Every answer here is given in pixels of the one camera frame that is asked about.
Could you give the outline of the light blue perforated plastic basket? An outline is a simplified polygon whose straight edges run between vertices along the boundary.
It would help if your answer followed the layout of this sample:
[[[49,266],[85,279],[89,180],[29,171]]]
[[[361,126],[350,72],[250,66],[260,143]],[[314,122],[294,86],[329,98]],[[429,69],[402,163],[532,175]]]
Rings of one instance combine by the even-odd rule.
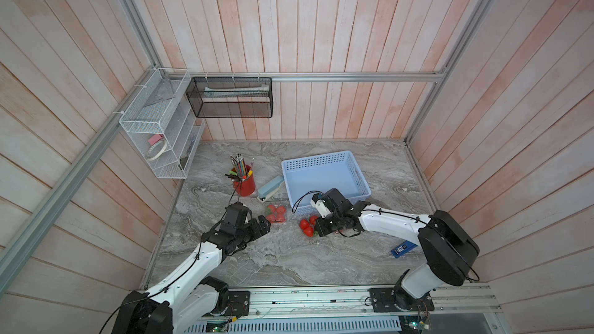
[[[298,216],[316,212],[310,205],[314,190],[326,193],[337,189],[352,203],[371,196],[371,188],[350,151],[284,160],[282,174],[290,206]]]

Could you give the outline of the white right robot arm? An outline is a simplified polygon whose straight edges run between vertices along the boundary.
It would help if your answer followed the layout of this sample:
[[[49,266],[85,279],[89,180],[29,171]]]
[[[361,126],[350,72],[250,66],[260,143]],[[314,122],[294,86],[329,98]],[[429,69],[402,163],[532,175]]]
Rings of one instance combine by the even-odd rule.
[[[405,272],[393,288],[398,307],[409,310],[412,303],[424,299],[437,287],[459,287],[470,281],[473,263],[480,248],[467,232],[442,210],[433,214],[399,213],[367,201],[352,204],[337,189],[312,195],[310,204],[319,217],[314,230],[321,237],[352,229],[383,233],[420,247],[425,264]]]

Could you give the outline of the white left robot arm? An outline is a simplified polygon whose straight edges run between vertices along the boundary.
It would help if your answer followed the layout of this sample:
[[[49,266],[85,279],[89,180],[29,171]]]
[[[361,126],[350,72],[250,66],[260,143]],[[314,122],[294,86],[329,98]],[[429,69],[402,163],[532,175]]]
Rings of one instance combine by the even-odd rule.
[[[113,333],[182,333],[205,315],[225,323],[247,314],[249,293],[230,295],[228,284],[210,275],[248,243],[270,232],[265,216],[253,218],[243,203],[226,207],[190,256],[161,282],[130,292],[111,314]]]

